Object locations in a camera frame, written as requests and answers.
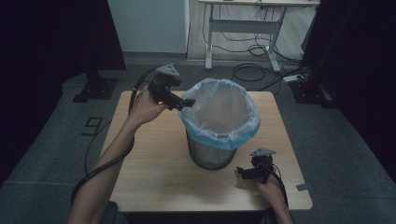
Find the desk leg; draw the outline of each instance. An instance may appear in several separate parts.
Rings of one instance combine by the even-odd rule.
[[[212,70],[212,21],[213,21],[213,5],[210,5],[209,28],[207,31],[207,45],[206,45],[206,58],[205,58],[206,70]]]
[[[282,13],[280,14],[279,20],[277,20],[276,30],[274,32],[274,38],[271,40],[270,46],[266,47],[268,58],[270,59],[271,65],[273,66],[274,72],[276,73],[280,73],[280,68],[279,65],[277,64],[276,55],[274,54],[274,49],[276,46],[277,38],[279,37],[280,28],[282,28],[285,14],[286,14],[286,7],[282,7]]]

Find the gray carpet floor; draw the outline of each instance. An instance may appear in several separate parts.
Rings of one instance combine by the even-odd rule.
[[[127,72],[103,71],[119,83],[109,100],[72,103],[86,78],[64,83],[62,99],[49,121],[0,189],[0,223],[65,223],[70,211],[70,194],[84,176],[84,156],[91,166],[99,157],[120,94],[131,90],[138,77],[154,64],[130,64]],[[232,66],[175,64],[182,83],[174,90],[187,90],[206,78],[231,78]],[[244,71],[243,76],[258,76]],[[237,81],[245,88],[259,88],[274,78],[255,83]],[[313,208],[291,211],[296,223],[396,223],[396,186],[370,148],[338,109],[296,104],[290,87],[279,82],[269,88],[276,96],[282,119],[300,163]],[[105,128],[93,139],[89,118],[101,118]],[[126,217],[119,215],[118,223]],[[151,223],[160,223],[152,219]]]

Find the blue plastic bag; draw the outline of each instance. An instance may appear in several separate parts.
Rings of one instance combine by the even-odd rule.
[[[235,150],[259,130],[261,118],[247,91],[228,79],[206,78],[186,91],[196,100],[179,111],[190,137],[215,148]]]

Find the trash can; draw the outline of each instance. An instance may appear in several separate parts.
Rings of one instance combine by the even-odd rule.
[[[246,90],[228,79],[206,78],[186,91],[196,100],[178,112],[192,160],[207,170],[227,166],[236,150],[259,130],[261,118]]]

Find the black metal base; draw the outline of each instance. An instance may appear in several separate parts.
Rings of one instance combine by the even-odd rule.
[[[312,91],[306,82],[291,82],[291,91],[297,104],[321,105],[324,108],[337,108],[334,100],[321,86]]]
[[[88,80],[84,89],[73,99],[75,103],[86,103],[89,99],[108,100],[116,88],[118,80],[116,78],[100,78],[99,80]]]

